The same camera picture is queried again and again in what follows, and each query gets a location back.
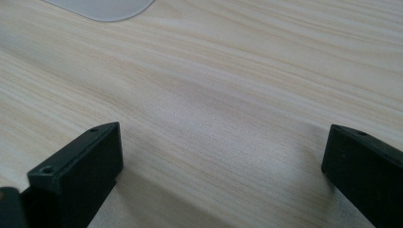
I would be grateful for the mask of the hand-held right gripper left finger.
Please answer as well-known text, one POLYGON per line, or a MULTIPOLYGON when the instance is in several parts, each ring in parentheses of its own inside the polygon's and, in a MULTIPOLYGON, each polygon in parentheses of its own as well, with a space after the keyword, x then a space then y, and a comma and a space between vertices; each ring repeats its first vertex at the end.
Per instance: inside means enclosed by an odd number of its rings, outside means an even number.
POLYGON ((95 126, 28 172, 31 228, 87 228, 124 167, 120 125, 95 126))

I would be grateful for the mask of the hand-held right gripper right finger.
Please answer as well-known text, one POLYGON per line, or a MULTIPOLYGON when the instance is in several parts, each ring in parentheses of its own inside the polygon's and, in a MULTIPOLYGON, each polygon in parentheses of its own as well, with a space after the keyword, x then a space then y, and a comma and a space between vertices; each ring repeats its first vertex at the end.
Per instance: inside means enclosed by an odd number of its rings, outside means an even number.
POLYGON ((403 152, 333 124, 321 171, 376 228, 403 228, 403 152))

